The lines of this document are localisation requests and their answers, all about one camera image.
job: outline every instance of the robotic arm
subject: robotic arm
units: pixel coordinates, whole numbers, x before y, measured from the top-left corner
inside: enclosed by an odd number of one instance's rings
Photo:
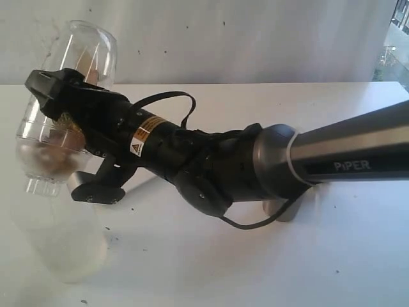
[[[338,180],[409,178],[409,102],[303,134],[287,125],[209,134],[186,128],[196,101],[188,93],[159,93],[131,104],[115,92],[84,82],[69,68],[34,70],[26,87],[53,120],[69,114],[86,150],[104,158],[96,174],[78,171],[68,182],[76,201],[113,204],[138,168],[173,184],[192,206],[229,224],[252,229],[277,219],[311,186]],[[143,109],[188,96],[192,108],[180,126]],[[239,225],[224,214],[234,202],[287,200],[270,218]]]

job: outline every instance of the white tabletop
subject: white tabletop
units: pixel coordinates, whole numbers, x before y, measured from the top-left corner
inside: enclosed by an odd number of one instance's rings
[[[409,99],[398,83],[115,87],[131,101],[176,89],[197,98],[188,126],[207,131],[259,122],[302,132]],[[147,181],[151,175],[138,171],[121,203],[97,208],[102,226],[111,229],[102,270],[78,285],[57,282],[9,218],[8,205],[18,201],[22,185],[14,135],[28,94],[22,86],[0,86],[0,95],[0,306],[84,306],[84,299],[88,306],[409,302],[409,182],[323,185],[307,193],[293,222],[242,231],[201,214],[171,185]],[[189,101],[175,98],[148,109],[179,122]],[[265,218],[260,203],[235,204],[228,216],[243,223]]]

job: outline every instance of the warning label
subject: warning label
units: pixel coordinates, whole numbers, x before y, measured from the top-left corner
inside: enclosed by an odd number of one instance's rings
[[[145,120],[142,125],[136,130],[134,137],[130,142],[130,151],[138,157],[142,156],[143,146],[148,139],[150,133],[158,127],[161,123],[166,122],[159,116],[152,116]]]

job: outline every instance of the white wall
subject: white wall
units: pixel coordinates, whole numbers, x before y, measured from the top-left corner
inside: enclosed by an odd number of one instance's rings
[[[368,81],[396,2],[0,1],[0,84],[41,67],[71,19],[117,38],[117,83]]]

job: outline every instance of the silver metal leg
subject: silver metal leg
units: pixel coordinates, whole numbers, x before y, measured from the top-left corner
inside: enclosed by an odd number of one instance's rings
[[[268,216],[272,216],[273,214],[275,214],[277,212],[277,210],[282,206],[282,204],[285,202],[286,200],[282,200],[282,199],[276,199],[276,200],[266,200],[263,201],[263,209],[264,212],[268,215]],[[278,222],[290,222],[294,219],[294,217],[297,215],[297,212],[301,206],[301,202],[302,202],[302,197],[300,197],[296,202],[294,202],[294,204],[292,204],[287,211],[285,211],[285,213],[279,217],[277,220]]]

